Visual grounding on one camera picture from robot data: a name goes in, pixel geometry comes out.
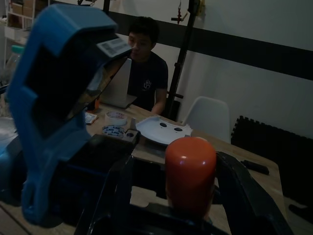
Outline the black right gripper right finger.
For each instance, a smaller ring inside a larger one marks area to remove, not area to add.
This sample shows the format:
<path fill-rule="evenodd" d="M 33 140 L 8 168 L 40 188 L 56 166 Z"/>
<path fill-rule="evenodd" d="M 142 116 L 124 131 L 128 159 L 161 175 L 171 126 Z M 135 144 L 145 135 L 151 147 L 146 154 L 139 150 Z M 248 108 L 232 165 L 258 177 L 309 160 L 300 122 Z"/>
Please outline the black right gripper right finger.
<path fill-rule="evenodd" d="M 233 235 L 292 235 L 273 198 L 236 158 L 217 152 L 216 177 Z"/>

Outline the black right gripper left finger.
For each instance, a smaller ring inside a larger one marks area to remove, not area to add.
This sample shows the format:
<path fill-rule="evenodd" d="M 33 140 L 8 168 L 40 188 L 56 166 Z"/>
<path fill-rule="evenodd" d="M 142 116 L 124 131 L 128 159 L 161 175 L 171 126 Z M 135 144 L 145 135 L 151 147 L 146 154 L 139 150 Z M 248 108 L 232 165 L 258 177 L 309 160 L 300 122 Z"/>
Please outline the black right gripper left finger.
<path fill-rule="evenodd" d="M 91 194 L 76 226 L 77 235 L 126 234 L 133 166 L 133 156 L 112 165 L 105 181 Z"/>

